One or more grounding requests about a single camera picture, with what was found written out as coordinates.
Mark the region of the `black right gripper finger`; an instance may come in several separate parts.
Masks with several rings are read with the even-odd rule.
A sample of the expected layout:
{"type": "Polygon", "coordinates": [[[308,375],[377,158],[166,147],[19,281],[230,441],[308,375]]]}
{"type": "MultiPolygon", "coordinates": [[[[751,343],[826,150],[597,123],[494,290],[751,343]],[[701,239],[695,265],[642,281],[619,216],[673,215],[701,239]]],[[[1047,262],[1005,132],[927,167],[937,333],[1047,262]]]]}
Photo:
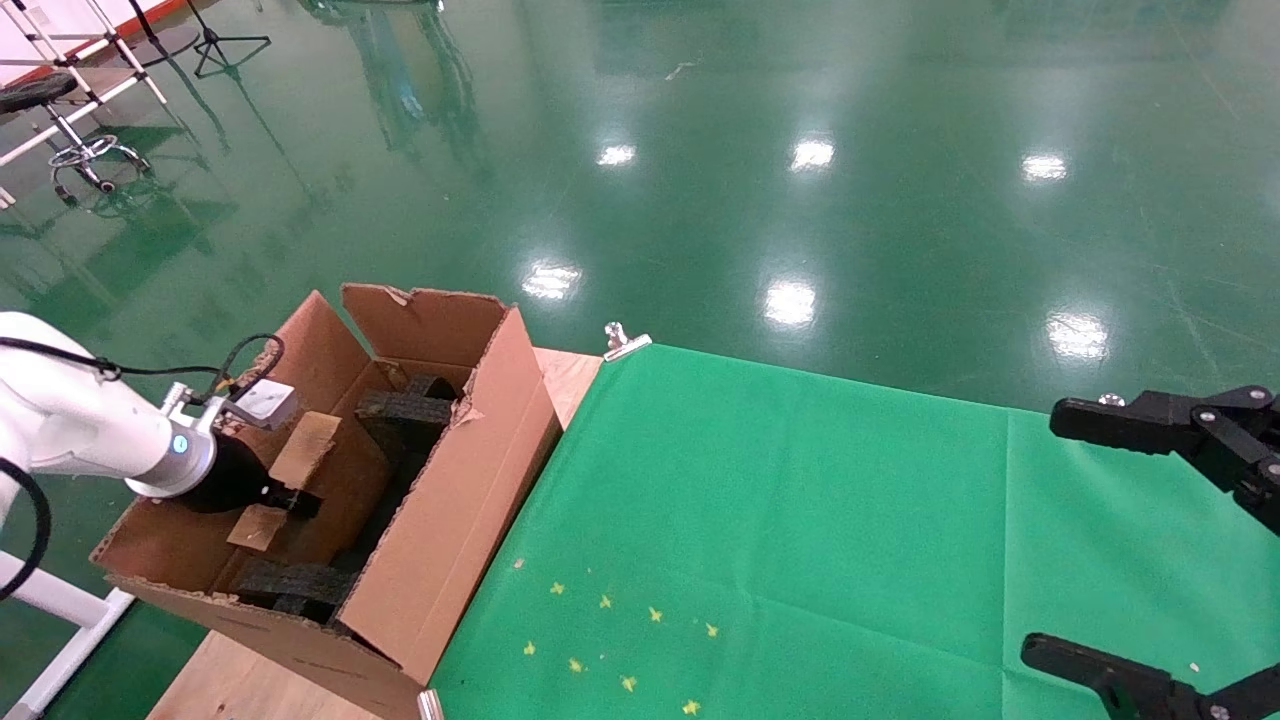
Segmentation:
{"type": "Polygon", "coordinates": [[[1202,693],[1170,673],[1056,635],[1027,635],[1021,661],[1093,691],[1111,719],[1267,719],[1279,711],[1279,666],[1202,693]]]}
{"type": "Polygon", "coordinates": [[[1144,391],[1126,404],[1061,398],[1051,432],[1148,455],[1176,455],[1279,533],[1279,400],[1265,387],[1208,397],[1144,391]]]}

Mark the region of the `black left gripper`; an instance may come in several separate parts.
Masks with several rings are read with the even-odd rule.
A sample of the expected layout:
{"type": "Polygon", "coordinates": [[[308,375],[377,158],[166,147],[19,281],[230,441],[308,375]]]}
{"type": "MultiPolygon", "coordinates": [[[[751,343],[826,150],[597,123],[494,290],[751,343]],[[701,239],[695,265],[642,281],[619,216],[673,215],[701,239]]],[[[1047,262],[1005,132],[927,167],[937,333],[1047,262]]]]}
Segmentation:
{"type": "Polygon", "coordinates": [[[193,489],[180,496],[180,505],[195,512],[229,512],[250,505],[264,505],[284,510],[289,516],[312,519],[323,506],[323,498],[285,486],[271,478],[243,442],[214,436],[214,460],[207,474],[193,489]]]}

